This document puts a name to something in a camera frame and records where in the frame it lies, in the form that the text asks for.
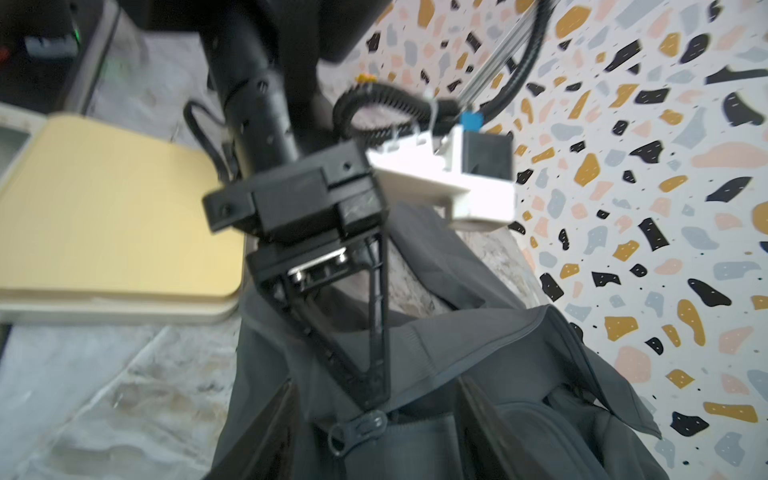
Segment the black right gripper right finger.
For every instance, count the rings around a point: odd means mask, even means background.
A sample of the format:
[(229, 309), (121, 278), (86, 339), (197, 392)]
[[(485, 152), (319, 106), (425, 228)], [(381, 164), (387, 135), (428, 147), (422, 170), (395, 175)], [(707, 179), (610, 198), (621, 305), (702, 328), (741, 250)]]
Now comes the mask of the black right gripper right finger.
[(537, 479), (540, 465), (469, 377), (457, 381), (455, 423), (465, 479)]

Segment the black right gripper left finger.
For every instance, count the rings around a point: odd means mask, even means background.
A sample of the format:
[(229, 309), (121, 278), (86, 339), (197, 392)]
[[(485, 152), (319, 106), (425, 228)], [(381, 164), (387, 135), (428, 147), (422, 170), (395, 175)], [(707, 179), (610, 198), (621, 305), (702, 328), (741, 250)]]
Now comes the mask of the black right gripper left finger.
[(286, 380), (205, 480), (291, 479), (299, 393)]

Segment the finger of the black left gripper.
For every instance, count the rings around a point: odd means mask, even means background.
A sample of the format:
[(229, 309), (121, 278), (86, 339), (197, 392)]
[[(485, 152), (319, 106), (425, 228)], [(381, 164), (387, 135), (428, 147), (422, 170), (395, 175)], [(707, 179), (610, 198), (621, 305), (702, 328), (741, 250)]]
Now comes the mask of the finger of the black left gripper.
[(245, 258), (259, 293), (363, 411), (391, 393), (387, 243), (382, 227), (331, 231)]

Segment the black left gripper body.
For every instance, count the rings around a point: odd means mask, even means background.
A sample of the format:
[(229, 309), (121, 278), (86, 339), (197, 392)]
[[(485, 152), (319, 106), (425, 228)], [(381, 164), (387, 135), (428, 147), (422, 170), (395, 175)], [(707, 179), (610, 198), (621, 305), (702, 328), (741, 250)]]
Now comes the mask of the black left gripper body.
[(231, 1), (200, 31), (237, 166), (204, 200), (212, 230), (270, 243), (354, 237), (384, 220), (357, 141), (342, 141), (317, 78), (383, 11), (380, 1)]

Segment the grey zip-up jacket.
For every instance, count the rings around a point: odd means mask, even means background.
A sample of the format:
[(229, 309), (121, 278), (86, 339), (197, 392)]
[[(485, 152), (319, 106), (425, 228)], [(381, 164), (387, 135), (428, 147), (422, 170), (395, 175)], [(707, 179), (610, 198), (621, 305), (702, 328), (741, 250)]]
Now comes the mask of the grey zip-up jacket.
[(389, 235), (444, 314), (389, 317), (391, 394), (385, 424), (337, 456), (329, 443), (358, 425), (359, 408), (300, 334), (253, 285), (241, 297), (242, 324), (228, 417), (213, 462), (243, 459), (244, 434), (286, 381), (298, 390), (296, 479), (459, 479), (463, 442), (453, 404), (469, 379), (496, 425), (557, 479), (663, 479), (641, 441), (659, 428), (633, 387), (586, 347), (553, 306), (527, 307), (431, 208), (398, 205)]

